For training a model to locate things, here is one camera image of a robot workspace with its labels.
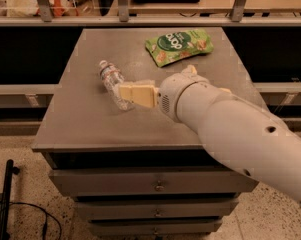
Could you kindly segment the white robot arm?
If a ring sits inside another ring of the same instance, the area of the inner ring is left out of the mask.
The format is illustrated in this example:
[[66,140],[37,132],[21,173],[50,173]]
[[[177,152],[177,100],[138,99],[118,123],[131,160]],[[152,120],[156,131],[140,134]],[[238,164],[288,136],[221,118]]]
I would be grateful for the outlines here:
[[267,184],[301,205],[301,138],[269,111],[210,84],[192,66],[155,86],[123,82],[119,95],[194,131],[222,165]]

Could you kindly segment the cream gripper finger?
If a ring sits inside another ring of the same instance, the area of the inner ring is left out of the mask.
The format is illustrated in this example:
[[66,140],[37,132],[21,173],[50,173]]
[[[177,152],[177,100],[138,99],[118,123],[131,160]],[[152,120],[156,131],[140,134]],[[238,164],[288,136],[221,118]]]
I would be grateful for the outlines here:
[[130,82],[124,82],[119,85],[119,94],[120,97],[129,102],[133,101],[133,93],[132,93],[133,84]]

